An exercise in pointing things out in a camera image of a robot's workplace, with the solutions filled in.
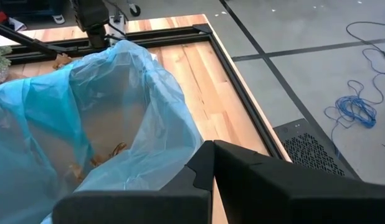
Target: vent grille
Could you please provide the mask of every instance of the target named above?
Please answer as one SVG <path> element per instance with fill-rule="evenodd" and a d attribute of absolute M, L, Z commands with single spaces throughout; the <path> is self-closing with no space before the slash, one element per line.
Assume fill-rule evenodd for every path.
<path fill-rule="evenodd" d="M 295 164 L 322 170 L 342 177 L 353 177 L 336 157 L 333 144 L 325 144 L 305 119 L 274 128 L 278 138 Z"/>

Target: wooden table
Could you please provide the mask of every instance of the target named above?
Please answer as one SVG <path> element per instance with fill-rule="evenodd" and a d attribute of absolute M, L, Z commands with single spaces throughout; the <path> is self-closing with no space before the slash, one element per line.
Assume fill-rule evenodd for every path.
<path fill-rule="evenodd" d="M 131 21 L 127 24 L 126 30 L 127 32 L 136 32 L 202 23 L 208 23 L 205 15 L 169 17 Z M 78 27 L 30 30 L 22 33 L 42 41 L 86 37 L 85 33 L 80 31 Z M 0 37 L 0 43 L 1 45 L 16 44 L 4 37 Z M 149 51 L 158 56 L 158 60 L 163 67 L 172 73 L 179 82 L 185 95 L 186 104 L 203 139 L 221 139 L 268 155 L 260 136 L 209 42 L 158 47 L 149 49 Z M 275 143 L 282 149 L 284 158 L 290 161 L 288 154 L 283 150 L 277 135 L 248 89 L 244 79 L 228 55 L 227 58 L 237 72 L 260 115 L 265 120 Z M 52 72 L 52 64 L 53 62 L 39 62 L 16 65 L 11 67 L 11 71 L 26 77 L 33 77 Z M 213 223 L 227 223 L 217 187 L 215 187 L 214 191 Z"/>

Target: trash bag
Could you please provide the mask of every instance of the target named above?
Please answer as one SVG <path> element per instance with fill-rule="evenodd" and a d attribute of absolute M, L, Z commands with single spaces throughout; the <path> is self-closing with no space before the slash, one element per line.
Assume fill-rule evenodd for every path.
<path fill-rule="evenodd" d="M 93 169 L 93 155 L 108 155 L 120 142 L 128 149 Z M 0 223 L 40 223 L 74 190 L 159 190 L 201 144 L 177 81 L 126 40 L 55 72 L 4 83 Z M 88 174 L 81 184 L 72 164 Z"/>

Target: dry leaf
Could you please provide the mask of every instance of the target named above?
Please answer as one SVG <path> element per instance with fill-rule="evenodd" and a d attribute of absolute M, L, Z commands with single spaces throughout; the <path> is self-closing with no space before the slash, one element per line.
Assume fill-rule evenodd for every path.
<path fill-rule="evenodd" d="M 57 58 L 54 61 L 53 68 L 58 70 L 65 65 L 68 65 L 69 63 L 72 62 L 72 58 L 69 57 L 67 54 L 62 53 L 62 54 L 57 54 Z"/>
<path fill-rule="evenodd" d="M 114 150 L 112 151 L 111 154 L 108 155 L 107 158 L 104 158 L 98 154 L 94 155 L 93 158 L 91 158 L 90 160 L 90 164 L 96 168 L 98 167 L 99 165 L 103 164 L 104 162 L 108 161 L 109 159 L 111 159 L 112 157 L 118 155 L 119 153 L 121 153 L 122 151 L 124 151 L 127 147 L 127 144 L 124 143 L 124 142 L 121 142 L 119 143 L 115 148 Z M 72 169 L 72 172 L 74 173 L 76 179 L 79 181 L 79 182 L 82 182 L 84 179 L 85 179 L 85 175 L 83 174 L 82 172 L 82 168 L 78 165 L 78 164 L 72 164 L 70 166 L 70 168 Z"/>

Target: blue cable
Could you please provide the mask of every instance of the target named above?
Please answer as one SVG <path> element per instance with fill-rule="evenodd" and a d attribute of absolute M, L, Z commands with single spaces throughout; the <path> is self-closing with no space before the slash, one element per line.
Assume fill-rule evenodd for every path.
<path fill-rule="evenodd" d="M 333 139 L 334 130 L 339 124 L 342 125 L 342 127 L 344 127 L 345 129 L 349 129 L 355 123 L 359 123 L 359 124 L 363 125 L 365 128 L 372 128 L 376 124 L 377 111 L 375 108 L 373 108 L 373 106 L 381 104 L 384 101 L 384 95 L 383 95 L 382 91 L 378 88 L 378 86 L 376 85 L 375 80 L 380 75 L 385 75 L 385 72 L 380 72 L 378 69 L 374 68 L 373 61 L 366 55 L 366 52 L 369 50 L 375 50 L 375 51 L 381 53 L 383 56 L 385 56 L 385 52 L 380 50 L 379 48 L 364 49 L 362 51 L 362 54 L 364 55 L 364 57 L 369 61 L 371 68 L 376 73 L 378 73 L 377 75 L 375 75 L 373 77 L 373 86 L 381 95 L 381 101 L 379 101 L 379 102 L 375 101 L 374 102 L 374 101 L 370 101 L 370 100 L 362 98 L 361 92 L 364 90 L 364 85 L 359 81 L 349 80 L 347 82 L 348 87 L 352 88 L 356 94 L 351 95 L 351 96 L 343 96 L 343 97 L 341 97 L 335 101 L 335 106 L 329 106 L 329 107 L 324 109 L 325 116 L 327 116 L 328 118 L 335 121 L 335 125 L 334 125 L 333 129 L 331 130 L 331 141 L 333 143 L 334 143 L 334 139 Z M 357 84 L 359 86 L 359 89 L 356 89 L 352 85 L 353 83 Z M 333 117 L 329 116 L 327 114 L 327 110 L 329 110 L 330 108 L 336 109 L 339 112 L 340 116 L 338 118 L 333 118 Z M 348 122 L 350 124 L 346 125 L 346 124 L 342 123 L 341 119 L 345 120 L 345 122 Z M 337 156 L 337 158 L 339 158 L 340 151 L 335 146 L 335 144 L 334 144 L 334 147 L 335 147 L 336 156 Z"/>

